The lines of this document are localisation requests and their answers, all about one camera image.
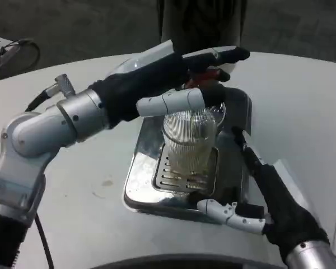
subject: gray floor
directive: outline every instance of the gray floor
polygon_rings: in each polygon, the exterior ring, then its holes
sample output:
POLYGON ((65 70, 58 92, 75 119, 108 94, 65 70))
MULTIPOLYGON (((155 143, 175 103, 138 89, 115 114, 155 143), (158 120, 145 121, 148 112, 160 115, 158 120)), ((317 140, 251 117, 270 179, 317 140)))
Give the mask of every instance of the gray floor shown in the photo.
MULTIPOLYGON (((0 36, 35 38, 37 68, 140 52, 159 41, 156 1, 0 1, 0 36)), ((250 0, 242 46, 336 62, 336 0, 250 0)))

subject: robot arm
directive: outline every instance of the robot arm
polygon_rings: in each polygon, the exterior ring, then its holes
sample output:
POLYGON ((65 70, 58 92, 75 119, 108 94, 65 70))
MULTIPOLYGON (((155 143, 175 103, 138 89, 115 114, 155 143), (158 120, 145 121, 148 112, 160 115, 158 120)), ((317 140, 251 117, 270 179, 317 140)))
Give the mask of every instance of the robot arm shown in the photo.
POLYGON ((61 75, 28 110, 36 107, 40 99, 58 92, 65 99, 42 114, 27 112, 13 118, 1 133, 0 266, 14 264, 43 196, 45 168, 61 147, 83 142, 122 120, 140 115, 165 115, 220 104, 225 97, 223 86, 218 83, 159 94, 187 82, 195 68, 204 70, 249 56, 249 52, 239 48, 229 51, 212 49, 185 59, 167 41, 126 61, 106 79, 79 94, 67 76, 61 75))
POLYGON ((232 228, 265 234, 270 243, 278 245, 282 261, 289 268, 336 268, 326 232, 288 166, 280 160, 266 164, 247 132, 234 128, 233 133, 267 203, 269 216, 241 216, 235 210, 236 203, 233 207, 222 206, 215 200, 199 201, 198 209, 232 228))

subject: white table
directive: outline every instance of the white table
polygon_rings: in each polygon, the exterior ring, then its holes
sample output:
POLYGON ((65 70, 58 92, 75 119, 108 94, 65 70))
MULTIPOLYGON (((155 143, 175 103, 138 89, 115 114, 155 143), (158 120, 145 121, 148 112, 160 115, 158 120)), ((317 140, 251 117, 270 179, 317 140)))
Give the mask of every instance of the white table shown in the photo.
MULTIPOLYGON (((0 81, 0 131, 57 75, 66 73, 74 88, 81 91, 128 57, 64 64, 0 81)), ((250 59, 238 64, 228 85, 250 95, 256 145, 268 161, 280 157, 288 160, 333 240, 336 64, 252 53, 250 59)), ((262 236, 224 226, 138 214, 123 205, 123 185, 141 122, 136 119, 121 123, 85 143, 62 149, 47 168, 39 214, 56 267, 90 268, 125 258, 188 252, 281 265, 276 247, 262 236), (113 184, 103 184, 107 180, 113 184)), ((262 199, 254 186, 251 197, 253 201, 262 199)), ((17 268, 47 268, 35 225, 22 244, 17 268)))

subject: metal grate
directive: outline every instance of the metal grate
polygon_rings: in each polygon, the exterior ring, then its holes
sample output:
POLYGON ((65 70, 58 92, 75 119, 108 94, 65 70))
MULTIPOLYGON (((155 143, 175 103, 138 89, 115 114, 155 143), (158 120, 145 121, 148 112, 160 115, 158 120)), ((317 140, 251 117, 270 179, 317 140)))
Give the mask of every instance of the metal grate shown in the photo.
POLYGON ((213 147, 209 157, 208 169, 203 174, 182 175, 171 170, 168 157, 168 148, 163 145, 161 160, 157 166, 156 177, 153 180, 155 187, 171 192, 201 191, 205 194, 214 192, 218 168, 218 149, 213 147))

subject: clear plastic cup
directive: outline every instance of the clear plastic cup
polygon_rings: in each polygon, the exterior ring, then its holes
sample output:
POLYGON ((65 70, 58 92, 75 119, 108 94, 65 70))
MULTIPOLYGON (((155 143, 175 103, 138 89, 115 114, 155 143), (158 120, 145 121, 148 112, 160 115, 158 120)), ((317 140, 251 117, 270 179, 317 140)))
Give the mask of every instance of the clear plastic cup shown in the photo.
POLYGON ((163 136, 172 170, 183 175, 204 173, 216 131, 214 115, 208 109, 166 115, 163 136))

